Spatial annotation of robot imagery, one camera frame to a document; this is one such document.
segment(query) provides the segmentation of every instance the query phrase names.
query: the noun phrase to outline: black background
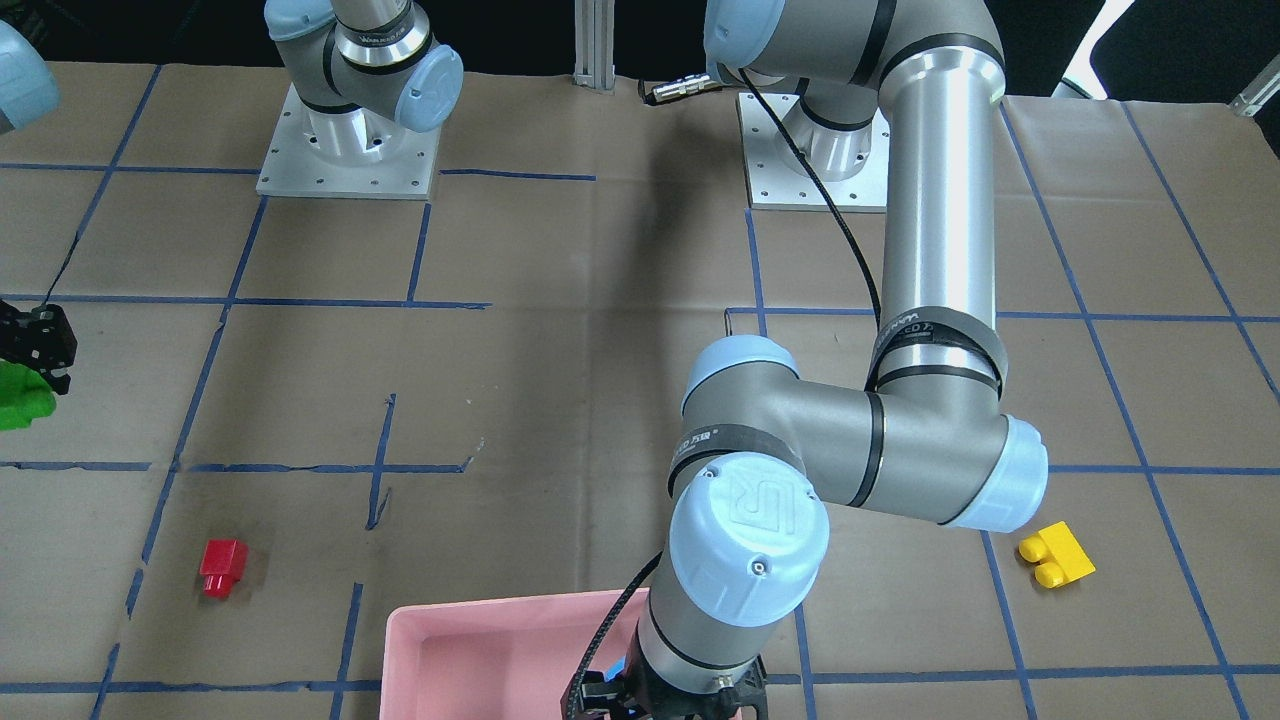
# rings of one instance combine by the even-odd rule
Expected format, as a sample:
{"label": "black background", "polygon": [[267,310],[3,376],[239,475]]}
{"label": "black background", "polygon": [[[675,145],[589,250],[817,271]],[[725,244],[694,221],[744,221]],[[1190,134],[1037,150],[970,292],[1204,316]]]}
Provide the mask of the black background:
{"label": "black background", "polygon": [[[573,70],[572,0],[419,3],[470,70]],[[1102,4],[987,0],[1005,46],[1009,92],[1051,94]],[[19,14],[28,26],[35,20],[35,44],[49,60],[280,64],[262,0],[0,0],[0,10],[13,24],[23,24],[14,22]],[[617,73],[666,81],[703,72],[704,12],[705,0],[617,0]],[[1120,100],[1226,102],[1277,53],[1277,0],[1138,0],[1093,61]],[[1280,110],[1268,108],[1258,120],[1276,146]]]}

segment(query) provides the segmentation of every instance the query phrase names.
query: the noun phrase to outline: light blue joint cap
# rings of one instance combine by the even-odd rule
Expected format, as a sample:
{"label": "light blue joint cap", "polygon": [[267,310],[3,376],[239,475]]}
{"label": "light blue joint cap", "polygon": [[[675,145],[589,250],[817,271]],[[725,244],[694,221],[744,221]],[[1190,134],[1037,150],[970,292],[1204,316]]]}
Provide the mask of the light blue joint cap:
{"label": "light blue joint cap", "polygon": [[987,484],[946,527],[1011,533],[1039,509],[1048,486],[1048,451],[1030,423],[1012,415],[1006,418],[1009,437]]}
{"label": "light blue joint cap", "polygon": [[689,372],[689,384],[685,387],[685,397],[680,401],[680,411],[685,411],[689,396],[698,386],[703,384],[703,380],[721,370],[746,363],[777,363],[790,369],[797,378],[800,377],[795,357],[772,340],[758,334],[722,337],[708,345],[698,360],[694,360],[694,369]]}
{"label": "light blue joint cap", "polygon": [[18,129],[56,108],[59,100],[58,82],[40,53],[0,22],[0,113]]}
{"label": "light blue joint cap", "polygon": [[462,94],[462,58],[438,45],[413,68],[396,102],[396,122],[413,132],[433,131],[448,119]]}
{"label": "light blue joint cap", "polygon": [[827,509],[799,470],[768,455],[733,452],[709,462],[680,496],[667,550],[703,612],[759,628],[809,594],[829,536]]}
{"label": "light blue joint cap", "polygon": [[266,33],[275,42],[310,35],[334,20],[330,0],[266,0]]}
{"label": "light blue joint cap", "polygon": [[778,29],[786,0],[709,0],[703,50],[728,68],[745,68],[764,53]]}

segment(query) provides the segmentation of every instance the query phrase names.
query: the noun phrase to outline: blue tape grid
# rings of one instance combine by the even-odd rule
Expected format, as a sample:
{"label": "blue tape grid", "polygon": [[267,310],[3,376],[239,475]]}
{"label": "blue tape grid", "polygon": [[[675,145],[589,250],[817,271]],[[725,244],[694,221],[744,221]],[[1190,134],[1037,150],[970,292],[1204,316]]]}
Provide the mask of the blue tape grid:
{"label": "blue tape grid", "polygon": [[1014,124],[1009,119],[1009,111],[1005,109],[1004,104],[1000,106],[1000,117],[1004,119],[1005,128],[1009,131],[1009,137],[1012,141],[1015,152],[1018,154],[1018,161],[1021,164],[1023,173],[1027,176],[1027,182],[1030,186],[1032,195],[1036,196],[1036,204],[1039,208],[1041,217],[1044,219],[1044,227],[1048,229],[1050,238],[1053,241],[1053,249],[1057,251],[1059,261],[1062,264],[1062,270],[1066,273],[1066,279],[1071,286],[1071,293],[1075,296],[1075,304],[1079,306],[1080,314],[1085,315],[1084,324],[1089,331],[1089,338],[1093,341],[1093,350],[1097,352],[1098,361],[1102,364],[1102,370],[1107,377],[1107,384],[1111,386],[1111,395],[1115,397],[1116,405],[1120,409],[1125,429],[1129,432],[1129,439],[1132,441],[1134,451],[1138,455],[1138,464],[1142,466],[1143,474],[1147,478],[1147,487],[1151,489],[1151,497],[1156,502],[1156,510],[1160,512],[1160,519],[1165,525],[1165,533],[1169,536],[1169,543],[1172,546],[1174,555],[1178,557],[1178,565],[1181,568],[1183,578],[1187,582],[1187,589],[1190,592],[1192,600],[1196,602],[1196,610],[1199,612],[1201,623],[1204,625],[1204,633],[1208,635],[1210,644],[1213,646],[1213,655],[1217,657],[1219,669],[1222,678],[1226,680],[1228,691],[1231,693],[1236,714],[1240,716],[1240,720],[1248,720],[1249,712],[1244,707],[1244,700],[1240,696],[1239,687],[1236,685],[1235,675],[1228,662],[1226,653],[1222,650],[1222,643],[1219,641],[1217,632],[1213,629],[1213,621],[1208,616],[1208,610],[1204,607],[1204,600],[1201,597],[1199,588],[1196,584],[1196,578],[1192,575],[1190,564],[1187,561],[1187,555],[1183,552],[1181,542],[1178,539],[1172,519],[1169,516],[1169,510],[1165,507],[1165,500],[1161,496],[1160,487],[1156,484],[1156,475],[1151,469],[1151,464],[1147,461],[1147,452],[1143,448],[1142,439],[1138,437],[1138,429],[1133,423],[1133,416],[1129,414],[1128,405],[1125,405],[1124,395],[1120,392],[1120,386],[1111,370],[1111,363],[1107,360],[1107,354],[1102,348],[1102,340],[1098,336],[1097,327],[1094,322],[1088,318],[1088,305],[1084,302],[1084,295],[1080,291],[1079,283],[1076,283],[1075,272],[1071,269],[1071,264],[1066,258],[1066,251],[1062,249],[1062,242],[1057,234],[1053,219],[1050,217],[1044,196],[1041,193],[1039,184],[1036,182],[1030,164],[1027,161],[1027,154],[1023,150],[1023,145],[1018,138],[1018,132],[1014,129]]}
{"label": "blue tape grid", "polygon": [[1129,120],[1129,127],[1133,128],[1133,133],[1138,137],[1138,143],[1142,145],[1142,151],[1147,154],[1147,160],[1151,161],[1151,169],[1156,172],[1156,177],[1160,178],[1160,184],[1164,186],[1165,193],[1169,195],[1169,201],[1174,205],[1174,210],[1178,211],[1178,219],[1183,222],[1183,228],[1187,229],[1187,237],[1190,238],[1192,245],[1196,247],[1196,254],[1199,255],[1201,263],[1204,265],[1204,270],[1208,273],[1210,279],[1213,281],[1213,287],[1217,288],[1217,295],[1222,299],[1222,305],[1226,305],[1226,313],[1230,315],[1231,322],[1235,323],[1235,329],[1239,331],[1240,338],[1244,340],[1244,345],[1249,348],[1249,355],[1253,356],[1253,361],[1257,363],[1258,369],[1262,370],[1262,377],[1267,380],[1267,387],[1271,388],[1271,395],[1275,396],[1276,401],[1280,402],[1280,389],[1276,388],[1275,378],[1267,370],[1266,363],[1262,361],[1262,356],[1258,354],[1258,348],[1253,345],[1253,338],[1249,337],[1249,331],[1245,329],[1244,322],[1242,320],[1239,313],[1235,311],[1235,305],[1231,299],[1226,295],[1226,287],[1222,286],[1222,281],[1217,277],[1217,270],[1213,269],[1213,264],[1208,260],[1208,254],[1204,252],[1204,246],[1199,241],[1199,236],[1196,234],[1196,228],[1192,227],[1192,222],[1187,218],[1187,213],[1183,210],[1183,204],[1178,201],[1178,196],[1174,195],[1172,186],[1169,184],[1169,178],[1165,177],[1165,170],[1160,167],[1156,160],[1156,154],[1151,151],[1151,146],[1147,145],[1147,137],[1142,135],[1142,128],[1138,127],[1138,120],[1134,119],[1133,111],[1124,102],[1120,104],[1120,109],[1124,110],[1125,119]]}
{"label": "blue tape grid", "polygon": [[[41,164],[41,163],[0,163],[0,169],[35,169],[35,170],[88,170],[88,172],[102,172],[104,178],[86,209],[86,213],[81,220],[79,229],[87,228],[93,210],[100,202],[106,183],[110,177],[116,172],[125,173],[210,173],[210,174],[257,174],[257,169],[252,168],[177,168],[177,167],[127,167],[119,165],[119,160],[123,156],[124,149],[128,143],[129,137],[137,127],[138,119],[143,111],[147,99],[155,87],[156,79],[159,77],[161,68],[156,68],[152,73],[151,79],[143,91],[143,96],[125,129],[124,138],[116,147],[113,160],[108,165],[72,165],[72,164]],[[809,662],[808,652],[808,632],[804,620],[804,609],[797,609],[795,614],[796,629],[797,629],[797,643],[800,650],[801,660],[801,674],[800,675],[772,675],[771,682],[777,684],[801,684],[805,688],[805,702],[808,708],[808,717],[817,720],[817,707],[814,705],[813,687],[818,684],[858,684],[858,683],[937,683],[937,682],[982,682],[982,680],[1018,680],[1023,685],[1024,696],[1028,700],[1028,711],[1030,716],[1034,716],[1034,707],[1030,705],[1029,688],[1027,685],[1028,679],[1062,679],[1062,678],[1115,678],[1115,676],[1181,676],[1181,675],[1221,675],[1226,679],[1228,685],[1231,692],[1233,701],[1236,705],[1236,710],[1240,717],[1248,717],[1244,708],[1243,701],[1240,698],[1239,691],[1235,687],[1235,675],[1280,675],[1280,665],[1231,665],[1226,661],[1225,653],[1221,650],[1221,644],[1217,641],[1216,633],[1212,629],[1212,624],[1208,619],[1208,614],[1204,610],[1203,601],[1199,596],[1199,591],[1194,584],[1194,578],[1190,574],[1189,565],[1187,564],[1185,556],[1181,547],[1176,539],[1176,534],[1172,528],[1172,523],[1169,518],[1167,510],[1160,497],[1158,487],[1155,482],[1156,474],[1203,474],[1203,475],[1280,475],[1280,468],[1197,468],[1197,466],[1156,466],[1151,465],[1146,460],[1146,455],[1142,451],[1140,443],[1137,438],[1137,432],[1133,427],[1132,419],[1128,414],[1128,409],[1124,405],[1123,396],[1120,395],[1119,386],[1111,374],[1110,365],[1106,361],[1106,356],[1102,351],[1101,341],[1093,327],[1098,322],[1206,322],[1206,323],[1233,323],[1239,329],[1242,338],[1244,340],[1247,347],[1249,348],[1254,361],[1258,364],[1260,370],[1267,380],[1268,387],[1277,398],[1280,398],[1280,392],[1276,391],[1276,384],[1267,370],[1265,363],[1262,361],[1252,338],[1248,336],[1247,327],[1244,323],[1280,323],[1280,316],[1271,315],[1239,315],[1231,304],[1225,287],[1221,284],[1212,264],[1210,263],[1208,255],[1206,254],[1194,228],[1192,227],[1185,211],[1181,208],[1176,195],[1174,193],[1167,178],[1164,174],[1155,154],[1151,151],[1146,137],[1142,135],[1140,128],[1137,126],[1132,113],[1128,108],[1124,111],[1129,119],[1129,123],[1142,145],[1143,151],[1147,154],[1148,160],[1152,164],[1152,169],[1156,172],[1166,193],[1170,197],[1179,218],[1183,222],[1184,228],[1188,232],[1190,241],[1193,242],[1201,260],[1210,273],[1215,287],[1217,288],[1224,305],[1228,309],[1228,315],[1156,315],[1156,314],[1098,314],[1089,313],[1080,293],[1079,286],[1075,282],[1074,272],[1066,260],[1065,252],[1062,251],[1061,243],[1057,238],[1052,220],[1047,213],[1043,202],[1043,197],[1039,193],[1038,186],[1030,173],[1030,168],[1027,163],[1025,154],[1023,152],[1021,145],[1016,137],[1012,124],[1009,120],[1005,109],[1001,108],[1001,114],[1004,117],[1006,128],[1014,141],[1015,150],[1018,151],[1019,160],[1023,165],[1023,170],[1027,174],[1028,182],[1032,186],[1033,193],[1037,197],[1037,202],[1041,206],[1041,213],[1046,220],[1046,225],[1050,229],[1051,238],[1055,242],[1055,249],[1059,252],[1059,259],[1064,265],[1064,270],[1068,274],[1068,281],[1071,286],[1073,293],[1076,297],[1076,304],[1079,306],[1078,313],[1037,313],[1037,311],[1002,311],[1000,316],[1002,318],[1025,318],[1025,319],[1048,319],[1048,320],[1083,320],[1091,332],[1091,338],[1093,340],[1094,348],[1098,352],[1100,360],[1103,364],[1103,369],[1107,374],[1108,383],[1111,384],[1112,393],[1120,405],[1121,414],[1125,419],[1126,429],[1130,433],[1130,438],[1134,442],[1135,450],[1139,456],[1139,465],[1056,465],[1051,468],[1053,473],[1138,473],[1144,474],[1148,479],[1148,486],[1153,493],[1157,502],[1157,509],[1165,523],[1166,532],[1169,533],[1170,542],[1172,543],[1175,555],[1178,556],[1179,564],[1181,566],[1184,578],[1188,583],[1188,588],[1193,594],[1197,609],[1206,626],[1206,633],[1210,634],[1211,642],[1215,648],[1215,653],[1219,657],[1217,665],[1157,665],[1157,666],[1129,666],[1129,667],[1066,667],[1066,669],[1027,669],[1018,660],[1020,659],[1020,650],[1016,646],[1016,633],[1012,626],[1011,614],[1007,609],[1007,598],[1004,596],[1002,583],[998,575],[998,569],[993,562],[992,548],[989,543],[989,537],[984,537],[984,548],[988,552],[988,565],[992,570],[992,580],[995,583],[997,596],[1001,601],[1001,611],[1005,616],[1006,630],[1010,633],[1011,650],[1015,653],[1015,669],[1014,670],[973,670],[973,671],[941,671],[941,673],[814,673]],[[472,174],[472,176],[489,176],[489,177],[506,177],[506,178],[525,178],[525,179],[561,179],[561,181],[595,181],[594,176],[576,176],[576,174],[554,174],[554,173],[513,173],[503,170],[483,170],[483,169],[453,169],[442,170],[440,174]],[[246,241],[246,249],[241,258],[241,265],[237,268],[236,281],[233,281],[232,290],[227,297],[148,297],[148,296],[93,296],[93,295],[55,295],[54,299],[63,302],[138,302],[138,304],[195,304],[195,305],[221,305],[223,306],[223,319],[225,320],[228,311],[236,305],[284,305],[284,306],[352,306],[352,307],[413,307],[413,309],[465,309],[465,310],[483,310],[489,307],[490,304],[486,302],[420,302],[415,300],[416,283],[419,270],[421,268],[422,255],[426,245],[426,228],[430,219],[430,205],[428,204],[424,209],[424,218],[421,224],[421,232],[419,236],[419,245],[415,254],[413,261],[413,274],[411,278],[411,284],[406,295],[404,301],[384,301],[384,300],[329,300],[329,299],[271,299],[271,297],[259,297],[259,299],[241,299],[236,296],[236,290],[238,287],[239,278],[243,274],[244,264],[247,263],[248,254],[252,249],[253,234],[256,234],[257,225],[261,222],[261,214],[265,209],[266,200],[264,199],[259,214],[255,218],[253,228],[251,231],[250,238]],[[767,334],[767,316],[768,315],[865,315],[870,316],[872,311],[869,309],[822,309],[822,307],[765,307],[763,297],[763,283],[760,278],[760,261],[756,247],[755,227],[751,218],[751,211],[746,210],[746,224],[749,236],[749,249],[751,254],[751,269],[755,281],[755,306],[754,307],[731,307],[726,314],[754,314],[758,318],[760,334]],[[31,300],[38,301],[42,296],[38,295],[0,295],[9,300]],[[216,352],[216,345],[220,341],[221,331],[215,334],[214,341],[210,346],[210,352],[206,355],[206,364],[201,373],[201,380],[197,384],[196,393],[193,393],[192,405],[188,409],[188,421],[184,423],[184,429],[179,437],[179,446],[184,445],[186,437],[189,433],[191,419],[193,418],[195,410],[198,406],[198,397],[202,395],[204,383],[207,380],[207,370],[211,366],[212,356]],[[388,420],[384,424],[384,439],[385,433],[389,433],[390,415],[393,410],[393,402],[388,404]],[[172,488],[172,475],[178,471],[205,471],[205,473],[275,473],[275,471],[315,471],[315,473],[462,473],[470,464],[471,459],[461,465],[389,465],[381,462],[384,457],[385,446],[380,442],[380,456],[378,461],[372,465],[314,465],[305,468],[293,468],[284,465],[266,465],[266,464],[242,464],[242,465],[193,465],[189,468],[182,468],[178,462],[179,452],[174,454],[174,459],[170,462],[170,474],[166,477],[165,488],[161,491],[161,498],[157,501],[156,515],[152,519],[152,528],[148,532],[147,546],[145,547],[145,556],[150,553],[151,547],[155,542],[155,529],[159,525],[160,514],[163,512],[164,501],[168,497],[168,491]],[[150,462],[61,462],[61,461],[0,461],[0,468],[15,468],[22,470],[68,470],[68,469],[83,469],[92,471],[145,471],[151,468]],[[376,493],[371,492],[371,509],[372,498]],[[143,573],[142,569],[137,569],[134,573],[133,583],[131,584],[129,597],[127,600],[127,606],[132,614],[133,603],[137,598],[137,593],[141,589]],[[109,693],[147,693],[147,692],[161,692],[161,693],[175,693],[175,692],[298,692],[298,691],[314,691],[314,692],[334,692],[334,705],[332,707],[332,716],[337,717],[342,708],[342,693],[344,692],[375,692],[380,688],[379,680],[348,680],[346,678],[347,670],[349,669],[351,648],[353,646],[353,634],[356,620],[358,619],[360,598],[362,594],[362,585],[356,583],[352,589],[352,603],[347,618],[347,632],[343,642],[343,656],[339,661],[338,678],[333,682],[329,680],[293,680],[283,683],[271,684],[246,684],[246,685],[215,685],[207,683],[186,683],[186,684],[169,684],[159,682],[113,682],[111,675],[115,669],[115,662],[119,656],[119,644],[114,646],[108,657],[106,670],[101,682],[90,683],[0,683],[0,694],[26,694],[26,693],[93,693],[96,694],[96,701],[93,706],[93,714],[91,717],[97,717],[101,712],[101,706],[104,698]]]}
{"label": "blue tape grid", "polygon": [[[147,82],[146,90],[134,109],[133,117],[125,128],[124,136],[113,155],[110,164],[108,165],[51,165],[51,164],[38,164],[38,163],[0,163],[3,169],[45,169],[45,170],[93,170],[102,172],[102,179],[99,183],[88,208],[86,209],[81,223],[78,225],[79,232],[77,237],[83,236],[86,228],[88,227],[93,211],[97,209],[111,177],[116,172],[134,172],[134,173],[210,173],[210,174],[257,174],[256,169],[223,169],[223,168],[146,168],[146,167],[123,167],[119,165],[119,160],[128,146],[129,140],[137,128],[138,120],[146,109],[147,100],[151,97],[156,82],[159,79],[163,67],[156,67],[151,73]],[[527,177],[527,178],[543,178],[544,176],[522,174],[522,173],[502,173],[502,172],[486,172],[486,170],[465,170],[467,174],[495,174],[499,177]],[[550,177],[549,179],[590,179],[594,177]],[[156,506],[152,512],[151,523],[147,529],[147,536],[143,542],[141,552],[141,566],[134,569],[133,578],[129,583],[128,596],[125,598],[125,612],[129,619],[133,616],[133,610],[137,603],[138,596],[142,589],[145,580],[145,568],[148,565],[151,553],[155,548],[156,539],[159,537],[160,523],[164,516],[164,510],[168,503],[168,498],[173,489],[174,479],[179,471],[292,471],[292,470],[310,470],[310,471],[338,471],[338,473],[370,473],[372,475],[372,482],[370,487],[370,515],[366,524],[367,529],[376,527],[378,520],[381,516],[383,510],[387,507],[387,501],[389,500],[389,492],[378,502],[380,495],[380,480],[383,473],[463,473],[471,462],[468,457],[461,465],[388,465],[385,462],[387,445],[390,436],[392,415],[396,404],[396,396],[392,395],[387,401],[387,416],[383,424],[383,432],[379,439],[378,451],[375,455],[375,461],[372,465],[355,465],[355,466],[337,466],[337,465],[317,465],[312,468],[288,468],[282,465],[196,465],[192,468],[183,468],[180,457],[183,450],[186,448],[187,439],[191,434],[191,428],[195,423],[196,414],[200,407],[201,398],[204,397],[205,387],[209,380],[209,375],[212,370],[212,364],[218,354],[218,348],[221,343],[223,332],[227,327],[228,318],[230,315],[232,307],[237,305],[292,305],[292,306],[356,306],[356,307],[415,307],[415,309],[465,309],[465,310],[483,310],[489,307],[492,304],[488,302],[420,302],[415,300],[415,293],[417,288],[417,275],[421,269],[422,256],[426,247],[426,232],[430,222],[430,204],[426,204],[422,211],[422,222],[417,238],[417,247],[413,259],[413,272],[410,279],[410,286],[406,293],[404,301],[371,301],[371,300],[307,300],[307,299],[241,299],[238,296],[239,286],[244,275],[244,269],[248,265],[250,256],[253,250],[253,243],[257,237],[257,232],[261,228],[262,217],[266,211],[268,199],[262,197],[259,201],[257,211],[253,217],[252,224],[248,229],[248,236],[244,241],[244,247],[241,252],[239,263],[236,268],[232,284],[223,297],[147,297],[147,296],[90,296],[90,295],[55,295],[54,300],[58,301],[84,301],[84,302],[136,302],[136,304],[195,304],[195,305],[221,305],[221,314],[219,318],[219,327],[214,332],[214,337],[210,341],[209,350],[205,354],[205,361],[201,366],[201,373],[196,383],[196,388],[192,393],[191,402],[187,407],[187,414],[184,416],[182,429],[178,434],[178,441],[172,455],[169,469],[165,475],[165,482],[160,489],[159,497],[156,500]],[[72,245],[70,254],[74,255],[76,243]],[[44,296],[38,295],[6,295],[5,297],[13,300],[31,300],[38,301]],[[151,468],[151,462],[95,462],[95,461],[14,461],[5,460],[0,461],[0,468],[13,468],[18,470],[70,470],[82,469],[91,471],[146,471]],[[116,692],[296,692],[301,689],[319,691],[319,692],[333,692],[334,700],[330,708],[330,717],[338,719],[342,712],[342,698],[346,692],[367,692],[378,691],[381,685],[380,680],[348,680],[347,674],[351,664],[351,652],[355,644],[356,624],[360,614],[360,602],[362,596],[364,585],[356,583],[352,588],[351,607],[347,615],[347,626],[343,639],[342,659],[338,666],[338,675],[334,682],[325,680],[303,680],[303,682],[288,682],[288,683],[273,683],[265,685],[214,685],[206,683],[189,683],[189,684],[169,684],[169,683],[156,683],[156,682],[131,682],[131,683],[116,683],[113,682],[111,676],[115,671],[115,665],[120,653],[120,644],[115,643],[108,656],[106,669],[102,675],[102,680],[99,683],[0,683],[0,694],[27,694],[27,693],[95,693],[95,703],[91,711],[91,720],[97,720],[101,716],[102,706],[105,703],[106,696],[109,693]]]}

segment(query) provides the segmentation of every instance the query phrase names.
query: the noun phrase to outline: red block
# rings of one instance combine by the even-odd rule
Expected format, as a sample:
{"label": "red block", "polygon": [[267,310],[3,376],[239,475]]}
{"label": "red block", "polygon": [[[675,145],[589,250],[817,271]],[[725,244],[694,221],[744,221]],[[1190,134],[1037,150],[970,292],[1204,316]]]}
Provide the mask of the red block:
{"label": "red block", "polygon": [[211,539],[205,546],[200,561],[200,574],[205,578],[205,594],[227,600],[232,585],[244,577],[248,546],[238,539]]}

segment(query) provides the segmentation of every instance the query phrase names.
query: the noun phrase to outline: cable connector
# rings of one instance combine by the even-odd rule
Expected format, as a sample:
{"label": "cable connector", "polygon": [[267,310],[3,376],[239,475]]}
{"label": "cable connector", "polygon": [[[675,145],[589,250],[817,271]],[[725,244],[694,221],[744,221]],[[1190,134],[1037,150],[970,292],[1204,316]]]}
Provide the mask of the cable connector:
{"label": "cable connector", "polygon": [[724,86],[712,79],[712,76],[700,73],[654,86],[648,94],[644,92],[644,81],[640,81],[640,95],[644,97],[645,105],[664,105],[722,87]]}

